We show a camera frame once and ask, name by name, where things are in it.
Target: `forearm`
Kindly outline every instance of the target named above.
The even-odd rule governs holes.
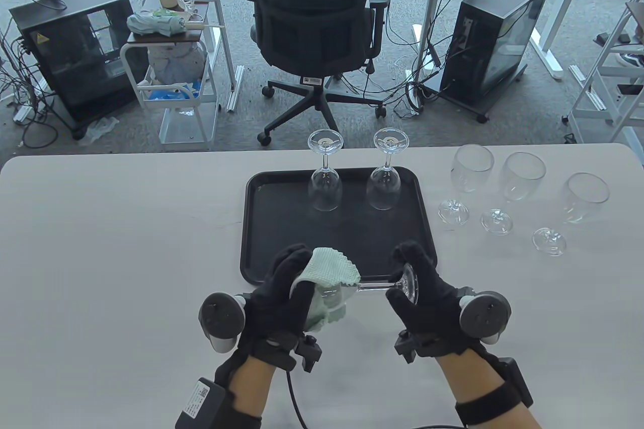
[[[437,358],[458,403],[474,401],[503,385],[504,380],[474,351]],[[540,429],[529,410],[518,404],[512,410],[478,427],[481,429]]]
[[[228,386],[235,396],[232,407],[238,412],[262,417],[274,373],[275,367],[249,356]]]

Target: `green cloth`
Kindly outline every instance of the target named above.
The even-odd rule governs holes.
[[[347,308],[343,287],[356,287],[360,273],[356,265],[338,250],[315,248],[308,265],[293,282],[291,293],[299,282],[304,281],[315,283],[304,332],[318,332],[327,323],[344,318]]]

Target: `microfiber cloth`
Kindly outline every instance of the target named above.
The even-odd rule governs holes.
[[[170,15],[165,17],[153,17],[152,15],[133,13],[127,17],[127,27],[132,33],[138,35],[160,33],[161,35],[169,37],[177,33],[185,32],[186,20]]]
[[[338,250],[315,248],[308,265],[293,282],[291,293],[299,282],[315,283],[304,332],[317,332],[327,323],[338,321],[345,316],[344,305],[335,310],[331,310],[330,307],[343,302],[341,286],[351,287],[359,284],[360,273],[356,265]]]

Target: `upside-down wine glass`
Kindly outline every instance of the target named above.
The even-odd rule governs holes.
[[[460,146],[451,163],[451,183],[458,192],[472,193],[483,186],[494,167],[494,155],[478,144]],[[451,226],[461,226],[469,219],[469,210],[456,199],[439,204],[439,217]]]
[[[400,198],[400,174],[391,167],[391,155],[409,146],[409,137],[400,129],[386,127],[373,136],[373,144],[386,154],[384,165],[373,170],[366,184],[366,198],[377,210],[390,210]]]
[[[398,288],[405,293],[410,302],[418,301],[418,278],[414,269],[406,263],[402,270],[402,277],[397,282],[360,282],[357,285],[336,285],[330,288],[317,287],[322,295],[324,304],[330,311],[338,310],[345,306],[347,300],[356,292],[389,290]]]
[[[534,154],[515,152],[511,154],[499,177],[501,194],[506,206],[511,201],[521,201],[536,191],[545,176],[545,164]],[[514,222],[505,208],[493,208],[481,216],[481,224],[492,234],[503,236],[512,231]]]
[[[608,185],[602,178],[589,173],[576,173],[568,178],[559,196],[561,224],[577,224],[592,217],[610,198]],[[550,256],[566,250],[566,238],[559,229],[543,227],[532,235],[536,249]]]
[[[344,139],[340,132],[319,129],[308,137],[308,147],[322,154],[322,167],[311,175],[308,196],[318,211],[333,211],[342,201],[342,180],[335,169],[329,167],[329,154],[342,148]]]

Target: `black glove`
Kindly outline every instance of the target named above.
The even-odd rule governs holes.
[[[429,257],[414,241],[401,243],[393,250],[393,259],[400,270],[389,281],[400,279],[403,266],[409,263],[418,278],[418,302],[414,305],[397,288],[390,288],[387,300],[407,331],[425,341],[440,342],[445,353],[461,354],[477,342],[460,328],[460,306],[457,289],[442,280],[436,272],[436,258]]]
[[[264,283],[246,300],[246,324],[239,335],[237,350],[215,374],[215,383],[227,387],[233,372],[248,355],[254,355],[259,344],[268,339],[303,335],[304,323],[311,305],[315,284],[300,282],[290,296],[290,287],[304,270],[313,253],[306,245],[292,245],[280,252]],[[280,348],[287,356],[290,349]]]

